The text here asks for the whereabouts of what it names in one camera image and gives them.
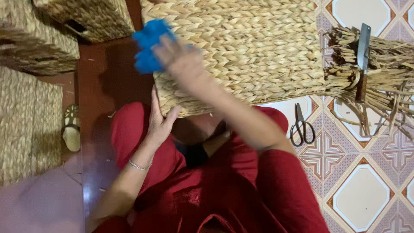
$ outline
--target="blue cloth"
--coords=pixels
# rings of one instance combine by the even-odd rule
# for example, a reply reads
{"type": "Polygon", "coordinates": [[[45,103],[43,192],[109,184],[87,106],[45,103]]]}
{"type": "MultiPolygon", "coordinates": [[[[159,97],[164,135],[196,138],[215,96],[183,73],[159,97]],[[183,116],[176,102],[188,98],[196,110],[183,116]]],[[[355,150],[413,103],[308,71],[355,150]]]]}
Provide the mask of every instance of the blue cloth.
{"type": "Polygon", "coordinates": [[[160,43],[159,37],[163,34],[167,34],[172,40],[175,40],[176,37],[170,29],[164,20],[153,19],[148,21],[141,31],[135,32],[132,35],[132,39],[141,48],[141,51],[135,55],[135,68],[141,74],[150,74],[164,70],[163,65],[152,53],[151,47],[160,43]]]}

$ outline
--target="knife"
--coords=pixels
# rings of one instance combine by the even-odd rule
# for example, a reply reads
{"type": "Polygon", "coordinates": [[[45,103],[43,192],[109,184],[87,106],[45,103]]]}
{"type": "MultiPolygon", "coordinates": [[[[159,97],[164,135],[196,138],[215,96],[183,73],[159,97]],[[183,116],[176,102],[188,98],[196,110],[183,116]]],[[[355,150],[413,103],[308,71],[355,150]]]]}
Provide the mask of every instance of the knife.
{"type": "Polygon", "coordinates": [[[355,102],[365,103],[366,84],[368,82],[368,57],[369,39],[371,37],[371,27],[362,23],[359,34],[358,52],[356,58],[361,69],[361,76],[356,86],[355,102]]]}

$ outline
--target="chain bracelet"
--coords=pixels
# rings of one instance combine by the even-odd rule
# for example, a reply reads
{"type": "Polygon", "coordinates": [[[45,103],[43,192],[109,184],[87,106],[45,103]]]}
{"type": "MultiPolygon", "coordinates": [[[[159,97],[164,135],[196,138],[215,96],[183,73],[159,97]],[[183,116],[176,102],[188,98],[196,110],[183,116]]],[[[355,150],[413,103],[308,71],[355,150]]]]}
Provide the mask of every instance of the chain bracelet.
{"type": "Polygon", "coordinates": [[[129,160],[129,161],[128,161],[128,163],[129,163],[129,164],[131,164],[131,166],[133,166],[133,167],[135,167],[136,169],[139,169],[139,170],[141,170],[141,171],[148,170],[148,168],[149,168],[149,167],[151,167],[151,165],[152,165],[152,162],[151,162],[151,164],[150,164],[150,165],[148,165],[148,167],[140,167],[140,166],[138,166],[138,165],[134,164],[131,160],[129,160]]]}

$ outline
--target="sandal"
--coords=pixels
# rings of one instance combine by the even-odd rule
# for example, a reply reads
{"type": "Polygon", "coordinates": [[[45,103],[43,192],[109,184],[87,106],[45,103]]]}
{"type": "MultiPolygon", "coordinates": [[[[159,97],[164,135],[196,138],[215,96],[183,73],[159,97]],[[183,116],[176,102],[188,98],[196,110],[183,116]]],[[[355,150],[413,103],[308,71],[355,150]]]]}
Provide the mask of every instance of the sandal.
{"type": "Polygon", "coordinates": [[[71,104],[65,112],[65,127],[63,131],[63,140],[67,148],[76,152],[80,150],[80,123],[79,123],[79,106],[71,104]]]}

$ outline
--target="scissors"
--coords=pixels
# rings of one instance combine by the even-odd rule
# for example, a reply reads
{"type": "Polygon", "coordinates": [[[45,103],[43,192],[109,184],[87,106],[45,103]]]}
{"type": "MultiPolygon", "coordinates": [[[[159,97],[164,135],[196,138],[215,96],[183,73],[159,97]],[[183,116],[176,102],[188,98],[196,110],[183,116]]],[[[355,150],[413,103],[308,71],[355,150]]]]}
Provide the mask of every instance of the scissors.
{"type": "Polygon", "coordinates": [[[315,130],[313,128],[313,126],[309,123],[306,122],[305,119],[303,118],[302,115],[302,109],[301,106],[299,104],[295,104],[295,116],[296,116],[296,122],[294,125],[292,125],[292,127],[290,128],[290,141],[292,142],[292,144],[294,146],[301,146],[303,144],[303,142],[306,142],[307,144],[311,144],[315,141],[315,130]],[[301,128],[299,127],[299,122],[302,122],[302,126],[303,126],[303,133],[301,132],[301,128]],[[306,125],[308,125],[310,127],[310,129],[312,130],[312,135],[313,138],[311,141],[308,141],[306,138],[306,125]],[[301,139],[299,144],[296,144],[295,141],[293,140],[293,129],[295,128],[299,133],[299,137],[301,139]]]}

